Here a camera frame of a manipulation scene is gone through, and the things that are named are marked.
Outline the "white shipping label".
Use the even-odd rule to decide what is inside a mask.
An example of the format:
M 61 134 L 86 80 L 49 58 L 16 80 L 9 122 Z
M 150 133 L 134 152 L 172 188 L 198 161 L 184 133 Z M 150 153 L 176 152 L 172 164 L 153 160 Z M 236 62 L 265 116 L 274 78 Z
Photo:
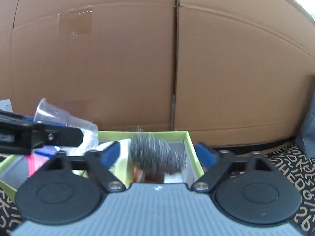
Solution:
M 0 100 L 0 110 L 6 112 L 13 112 L 10 99 Z

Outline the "large brown cardboard box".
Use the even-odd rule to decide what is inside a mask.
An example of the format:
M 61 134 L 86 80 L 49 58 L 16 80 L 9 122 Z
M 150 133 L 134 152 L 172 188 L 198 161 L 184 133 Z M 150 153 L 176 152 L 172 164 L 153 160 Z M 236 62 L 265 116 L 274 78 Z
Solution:
M 1 99 L 213 146 L 297 134 L 314 16 L 297 0 L 1 0 Z

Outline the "yellow medicine box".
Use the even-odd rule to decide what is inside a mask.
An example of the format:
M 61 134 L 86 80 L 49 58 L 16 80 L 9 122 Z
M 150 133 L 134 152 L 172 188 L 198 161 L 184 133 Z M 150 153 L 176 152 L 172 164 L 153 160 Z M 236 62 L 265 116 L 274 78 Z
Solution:
M 120 154 L 114 165 L 109 171 L 117 177 L 126 188 L 133 182 L 134 166 L 129 157 L 130 139 L 119 140 Z

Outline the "clear plastic cup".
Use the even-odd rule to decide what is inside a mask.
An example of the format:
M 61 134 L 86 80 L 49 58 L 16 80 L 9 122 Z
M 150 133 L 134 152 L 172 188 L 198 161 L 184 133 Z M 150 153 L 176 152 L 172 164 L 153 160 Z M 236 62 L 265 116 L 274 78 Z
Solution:
M 99 145 L 98 126 L 90 121 L 72 116 L 67 111 L 55 107 L 43 98 L 35 111 L 34 121 L 40 123 L 53 123 L 68 127 L 80 128 L 83 133 L 83 142 L 79 147 L 60 147 L 69 155 L 81 155 L 85 151 L 95 149 Z

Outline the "green shoe box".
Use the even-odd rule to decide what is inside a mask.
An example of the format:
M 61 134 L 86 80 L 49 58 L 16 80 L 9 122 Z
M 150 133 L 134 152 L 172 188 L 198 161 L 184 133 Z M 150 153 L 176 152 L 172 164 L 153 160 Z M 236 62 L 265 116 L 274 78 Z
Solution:
M 120 142 L 120 156 L 110 168 L 110 172 L 127 187 L 134 179 L 134 168 L 128 155 L 128 144 L 132 134 L 133 132 L 100 131 L 100 146 L 97 147 L 97 150 L 103 150 L 114 141 Z M 185 160 L 182 171 L 175 175 L 167 175 L 164 179 L 165 183 L 184 182 L 190 186 L 204 174 L 187 131 L 154 132 L 153 134 L 168 142 Z M 14 199 L 17 188 L 59 150 L 59 147 L 45 146 L 36 149 L 30 158 L 16 155 L 6 157 L 1 162 L 1 189 L 10 199 Z

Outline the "dark grey bag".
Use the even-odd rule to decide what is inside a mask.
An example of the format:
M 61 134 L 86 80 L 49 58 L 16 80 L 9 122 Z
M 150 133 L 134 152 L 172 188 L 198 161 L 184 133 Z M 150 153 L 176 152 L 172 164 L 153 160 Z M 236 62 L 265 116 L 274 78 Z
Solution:
M 296 144 L 307 158 L 314 159 L 314 74 L 307 76 L 306 96 L 303 100 L 303 122 Z

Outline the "patterned black rug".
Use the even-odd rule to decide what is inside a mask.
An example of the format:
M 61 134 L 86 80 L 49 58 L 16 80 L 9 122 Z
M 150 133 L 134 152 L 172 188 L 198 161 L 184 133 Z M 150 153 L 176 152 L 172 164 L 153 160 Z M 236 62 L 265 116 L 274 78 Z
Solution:
M 104 193 L 84 156 L 61 153 L 17 191 L 13 235 L 314 235 L 314 176 L 296 152 L 234 155 L 211 193 L 187 183 L 132 183 Z

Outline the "pink wavy item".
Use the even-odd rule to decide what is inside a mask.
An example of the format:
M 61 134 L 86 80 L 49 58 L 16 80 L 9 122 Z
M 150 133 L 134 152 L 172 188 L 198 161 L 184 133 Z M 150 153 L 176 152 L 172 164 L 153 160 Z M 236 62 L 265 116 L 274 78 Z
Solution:
M 41 168 L 50 158 L 57 152 L 58 148 L 46 146 L 39 149 L 34 149 L 32 154 L 25 156 L 28 165 L 28 177 L 31 177 L 39 168 Z

